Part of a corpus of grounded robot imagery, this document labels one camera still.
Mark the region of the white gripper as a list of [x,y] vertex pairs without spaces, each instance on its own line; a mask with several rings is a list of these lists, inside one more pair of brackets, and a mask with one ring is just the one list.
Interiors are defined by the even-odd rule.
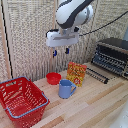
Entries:
[[[66,45],[73,45],[78,42],[79,28],[65,29],[62,31],[59,29],[51,29],[46,33],[46,45],[48,47],[59,47]],[[66,47],[65,54],[69,54],[69,47]],[[53,58],[57,56],[57,50],[53,48]]]

